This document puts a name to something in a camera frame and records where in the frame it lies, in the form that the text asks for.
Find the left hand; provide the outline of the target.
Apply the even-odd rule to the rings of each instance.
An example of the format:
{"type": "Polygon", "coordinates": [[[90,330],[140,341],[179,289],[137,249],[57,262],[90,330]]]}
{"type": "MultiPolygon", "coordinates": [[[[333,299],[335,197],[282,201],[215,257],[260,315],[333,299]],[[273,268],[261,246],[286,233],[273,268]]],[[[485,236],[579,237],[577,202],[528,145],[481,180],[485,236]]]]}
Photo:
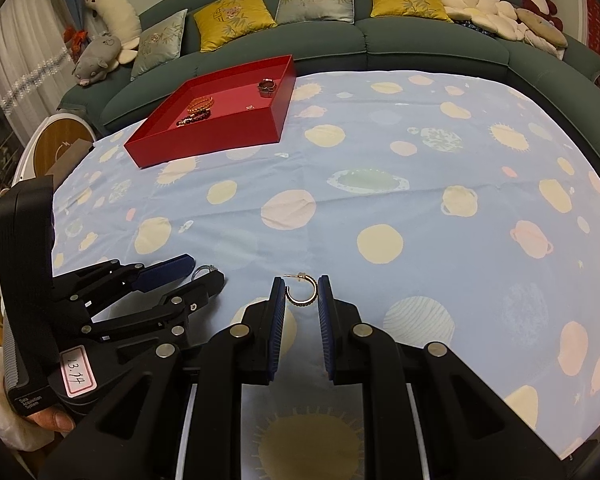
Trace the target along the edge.
{"type": "Polygon", "coordinates": [[[45,430],[60,432],[61,434],[72,431],[76,426],[72,418],[59,408],[46,408],[28,415],[26,419],[45,430]]]}

